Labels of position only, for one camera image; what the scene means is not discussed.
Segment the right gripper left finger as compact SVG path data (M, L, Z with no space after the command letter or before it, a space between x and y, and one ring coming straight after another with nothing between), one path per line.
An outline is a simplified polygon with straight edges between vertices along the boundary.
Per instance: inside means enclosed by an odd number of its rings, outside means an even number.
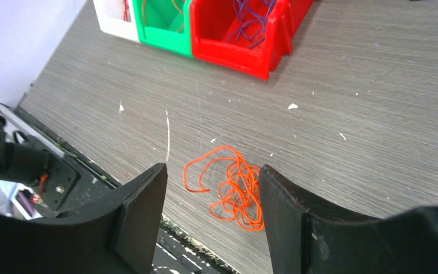
M167 177L158 163L55 218L0 215L0 273L149 273Z

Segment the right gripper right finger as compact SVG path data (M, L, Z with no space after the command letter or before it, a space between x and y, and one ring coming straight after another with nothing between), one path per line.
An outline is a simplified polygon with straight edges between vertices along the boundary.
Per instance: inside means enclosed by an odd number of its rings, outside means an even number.
M268 165L259 191L274 273L438 273L438 206L380 219L330 202Z

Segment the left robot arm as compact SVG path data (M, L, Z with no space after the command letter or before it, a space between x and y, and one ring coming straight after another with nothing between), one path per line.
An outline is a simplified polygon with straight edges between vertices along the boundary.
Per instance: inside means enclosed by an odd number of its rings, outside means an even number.
M47 173L50 153L6 141L6 119L0 116L0 180L32 185Z

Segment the green plastic bin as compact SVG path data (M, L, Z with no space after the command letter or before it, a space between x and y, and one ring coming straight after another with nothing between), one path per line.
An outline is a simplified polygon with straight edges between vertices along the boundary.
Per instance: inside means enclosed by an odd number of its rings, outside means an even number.
M183 0L133 0L139 41L191 58L190 3Z

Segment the white plastic bin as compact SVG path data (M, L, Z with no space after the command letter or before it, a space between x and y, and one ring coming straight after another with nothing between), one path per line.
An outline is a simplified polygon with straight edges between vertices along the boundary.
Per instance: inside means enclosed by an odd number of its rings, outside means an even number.
M103 33L140 43L132 0L93 0Z

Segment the red plastic bin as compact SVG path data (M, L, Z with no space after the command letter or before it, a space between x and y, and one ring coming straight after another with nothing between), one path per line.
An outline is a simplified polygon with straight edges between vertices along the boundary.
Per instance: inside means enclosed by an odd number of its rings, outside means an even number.
M192 1L192 55L267 80L293 39L312 0Z

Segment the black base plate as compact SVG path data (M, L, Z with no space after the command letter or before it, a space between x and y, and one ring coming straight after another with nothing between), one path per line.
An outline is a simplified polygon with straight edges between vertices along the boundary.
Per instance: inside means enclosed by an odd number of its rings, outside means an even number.
M58 180L48 179L42 199L52 211L58 213L81 206L120 187L109 173L21 106L14 110L14 114L30 126L27 132L32 147L60 152L75 171L73 179L66 176ZM151 273L237 273L237 270L162 216Z

